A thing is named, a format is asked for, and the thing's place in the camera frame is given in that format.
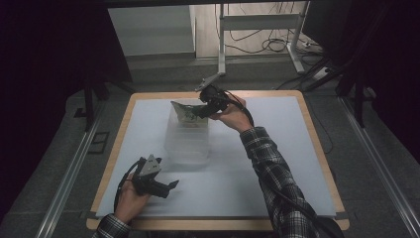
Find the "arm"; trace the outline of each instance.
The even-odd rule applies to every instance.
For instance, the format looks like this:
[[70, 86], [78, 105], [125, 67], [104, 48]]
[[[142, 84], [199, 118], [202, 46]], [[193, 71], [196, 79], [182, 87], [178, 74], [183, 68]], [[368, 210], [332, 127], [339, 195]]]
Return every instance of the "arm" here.
[[[238, 100], [246, 105], [244, 99], [238, 98]], [[247, 155], [260, 178], [269, 218], [277, 234], [280, 237], [318, 237], [318, 231], [312, 222], [271, 189], [275, 187], [277, 191], [315, 215], [315, 211], [304, 199], [290, 168], [265, 128], [254, 128], [248, 117], [234, 105], [229, 105], [225, 111], [216, 113], [210, 118], [221, 120], [240, 133]]]
[[131, 182], [132, 176], [129, 175], [124, 182], [115, 213], [108, 214], [102, 218], [96, 232], [93, 234], [93, 238], [122, 238], [128, 236], [131, 228], [128, 224], [142, 212], [150, 198], [148, 194], [137, 195]]

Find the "wooden frame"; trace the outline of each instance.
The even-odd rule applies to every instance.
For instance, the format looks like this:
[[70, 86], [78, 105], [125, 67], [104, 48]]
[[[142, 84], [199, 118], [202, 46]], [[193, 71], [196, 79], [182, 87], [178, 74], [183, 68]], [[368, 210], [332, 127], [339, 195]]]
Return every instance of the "wooden frame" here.
[[[327, 159], [325, 158], [324, 152], [321, 147], [318, 135], [315, 131], [315, 127], [312, 123], [308, 108], [304, 101], [301, 92], [296, 90], [271, 90], [271, 91], [232, 91], [232, 93], [240, 97], [282, 97], [282, 96], [294, 96], [297, 98], [300, 110], [312, 143], [315, 148], [315, 153], [318, 157], [321, 165], [322, 172], [324, 174], [327, 186], [331, 192], [334, 206], [338, 214], [346, 212], [343, 202], [338, 193], [336, 184], [328, 166]], [[95, 199], [93, 201], [91, 212], [96, 213], [99, 207], [99, 203], [102, 200], [102, 196], [108, 186], [111, 174], [114, 170], [114, 166], [117, 162], [118, 155], [120, 153], [121, 145], [124, 136], [127, 131], [127, 127], [130, 123], [133, 108], [137, 100], [148, 100], [148, 99], [168, 99], [168, 98], [198, 98], [197, 92], [158, 92], [158, 93], [135, 93], [130, 98], [127, 110], [124, 114], [123, 121], [117, 134], [117, 138], [114, 143], [114, 147], [111, 151], [108, 164], [105, 168], [104, 175], [99, 184]], [[336, 222], [342, 230], [347, 230], [350, 227], [349, 219], [336, 219]], [[86, 226], [89, 229], [96, 229], [99, 224], [99, 219], [88, 218]], [[244, 219], [244, 220], [227, 220], [227, 219], [136, 219], [132, 222], [133, 229], [137, 230], [249, 230], [249, 231], [269, 231], [272, 230], [269, 219]]]

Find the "white board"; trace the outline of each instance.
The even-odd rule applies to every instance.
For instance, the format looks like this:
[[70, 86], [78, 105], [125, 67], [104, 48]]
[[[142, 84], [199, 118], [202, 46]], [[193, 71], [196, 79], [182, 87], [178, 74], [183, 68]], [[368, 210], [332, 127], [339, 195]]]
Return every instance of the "white board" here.
[[[150, 154], [161, 157], [156, 180], [179, 179], [168, 198], [153, 196], [144, 217], [268, 217], [263, 194], [239, 133], [209, 121], [210, 162], [203, 167], [170, 162], [163, 148], [171, 99], [138, 100], [116, 166], [96, 213], [113, 212], [115, 192], [127, 169]], [[246, 98], [255, 125], [264, 126], [318, 215], [335, 216], [333, 201], [296, 97]]]

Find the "gray carpet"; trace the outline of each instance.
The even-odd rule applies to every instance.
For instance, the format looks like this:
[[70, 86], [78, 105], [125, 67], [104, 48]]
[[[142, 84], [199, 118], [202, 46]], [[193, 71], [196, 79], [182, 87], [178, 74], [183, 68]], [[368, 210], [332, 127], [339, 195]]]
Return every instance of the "gray carpet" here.
[[[187, 60], [185, 64], [178, 59], [174, 61], [176, 63], [159, 63], [156, 60], [155, 63], [145, 62], [146, 66], [141, 66], [141, 62], [130, 62], [134, 82], [127, 85], [140, 92], [191, 91], [201, 78], [217, 71], [213, 60], [193, 63]], [[295, 76], [289, 58], [231, 59], [228, 60], [227, 74], [219, 79], [218, 85], [228, 90], [270, 90]], [[284, 88], [297, 83], [289, 83]], [[336, 81], [332, 81], [305, 93], [305, 98], [351, 222], [345, 235], [355, 238], [410, 237], [334, 94], [335, 84]], [[107, 87], [111, 96], [106, 101], [97, 129], [97, 133], [109, 133], [107, 144], [103, 152], [97, 145], [89, 148], [90, 153], [84, 160], [52, 237], [89, 237], [93, 233], [85, 227], [85, 219], [130, 98], [129, 93], [113, 84], [107, 84]], [[37, 233], [83, 136], [84, 118], [74, 118], [76, 110], [83, 107], [82, 92], [68, 99], [61, 126], [37, 170], [5, 216], [0, 237], [34, 237]], [[369, 103], [365, 103], [364, 115], [371, 138], [419, 213], [419, 165], [381, 123]], [[133, 232], [131, 236], [144, 237], [145, 233]]]

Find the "clear plastic container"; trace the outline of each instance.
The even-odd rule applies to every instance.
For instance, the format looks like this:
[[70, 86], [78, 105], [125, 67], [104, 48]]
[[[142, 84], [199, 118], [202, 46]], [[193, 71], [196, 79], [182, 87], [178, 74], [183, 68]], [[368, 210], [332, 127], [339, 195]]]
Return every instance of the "clear plastic container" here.
[[[198, 99], [174, 100], [184, 105], [201, 105]], [[204, 165], [208, 163], [209, 129], [208, 119], [200, 122], [179, 122], [171, 106], [167, 122], [164, 148], [169, 159], [177, 164]]]

